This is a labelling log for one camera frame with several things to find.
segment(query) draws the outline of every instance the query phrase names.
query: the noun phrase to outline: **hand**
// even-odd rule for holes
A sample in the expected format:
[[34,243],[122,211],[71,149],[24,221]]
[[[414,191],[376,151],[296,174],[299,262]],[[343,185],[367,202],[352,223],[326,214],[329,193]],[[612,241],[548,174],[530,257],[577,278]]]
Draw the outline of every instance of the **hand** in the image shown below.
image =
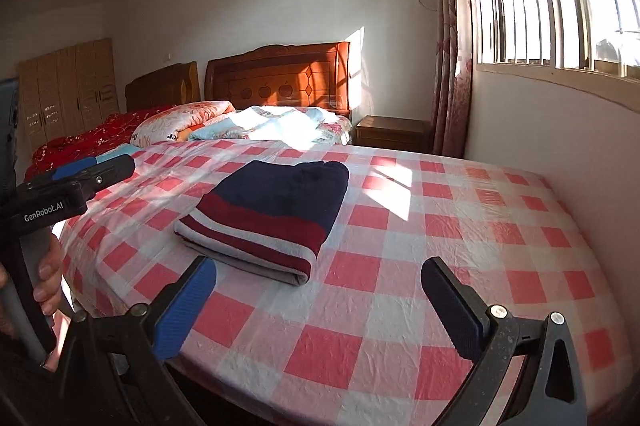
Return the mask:
[[[38,263],[40,283],[33,290],[33,298],[40,303],[42,313],[50,316],[57,309],[62,298],[62,247],[54,234],[50,235],[49,252]],[[8,281],[8,274],[0,265],[0,289]],[[14,325],[0,307],[0,332],[17,338]]]

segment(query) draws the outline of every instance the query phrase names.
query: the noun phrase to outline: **navy blue towel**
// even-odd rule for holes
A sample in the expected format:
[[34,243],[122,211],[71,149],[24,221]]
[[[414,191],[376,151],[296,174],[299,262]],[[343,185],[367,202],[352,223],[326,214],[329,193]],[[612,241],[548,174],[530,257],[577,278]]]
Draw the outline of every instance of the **navy blue towel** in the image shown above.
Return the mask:
[[340,211],[349,170],[338,162],[294,166],[252,161],[175,224],[200,252],[302,285]]

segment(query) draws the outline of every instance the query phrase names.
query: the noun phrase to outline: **wooden wardrobe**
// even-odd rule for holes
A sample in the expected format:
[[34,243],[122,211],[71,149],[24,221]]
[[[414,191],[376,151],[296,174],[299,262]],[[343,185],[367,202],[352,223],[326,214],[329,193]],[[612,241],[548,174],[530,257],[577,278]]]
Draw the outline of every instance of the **wooden wardrobe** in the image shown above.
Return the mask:
[[51,139],[95,128],[120,111],[110,39],[23,61],[18,75],[20,119],[32,153]]

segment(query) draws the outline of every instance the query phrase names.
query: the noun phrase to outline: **screw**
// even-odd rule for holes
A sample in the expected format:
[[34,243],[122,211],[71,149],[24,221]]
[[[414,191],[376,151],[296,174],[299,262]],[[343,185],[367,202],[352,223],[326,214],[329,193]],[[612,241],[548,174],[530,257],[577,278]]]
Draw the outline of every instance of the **screw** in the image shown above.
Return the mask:
[[551,321],[553,321],[556,325],[562,325],[564,323],[564,316],[562,316],[562,314],[559,312],[552,312]]
[[132,308],[129,309],[129,314],[136,317],[144,316],[148,308],[149,305],[147,305],[146,303],[136,303],[132,306]]
[[74,314],[74,317],[72,317],[72,319],[76,322],[76,323],[82,323],[87,317],[86,311],[78,311],[77,313]]
[[503,319],[504,317],[507,317],[507,309],[505,309],[502,305],[493,305],[491,307],[491,314],[493,317]]

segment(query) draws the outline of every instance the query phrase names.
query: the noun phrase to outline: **bed sheet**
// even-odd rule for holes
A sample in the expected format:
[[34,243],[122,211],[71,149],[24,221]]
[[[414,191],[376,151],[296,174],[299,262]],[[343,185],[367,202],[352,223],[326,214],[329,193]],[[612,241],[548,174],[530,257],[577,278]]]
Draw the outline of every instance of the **bed sheet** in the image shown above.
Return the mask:
[[[591,409],[629,383],[618,307],[545,179],[447,157],[242,140],[152,146],[136,154],[131,179],[63,227],[65,277],[81,303],[121,314],[175,281],[196,253],[174,221],[254,159],[340,161],[349,187],[302,287],[217,264],[217,287],[175,361],[212,391],[277,424],[430,424],[470,368],[420,287],[433,255],[487,303],[564,314]],[[506,402],[512,365],[489,417]]]

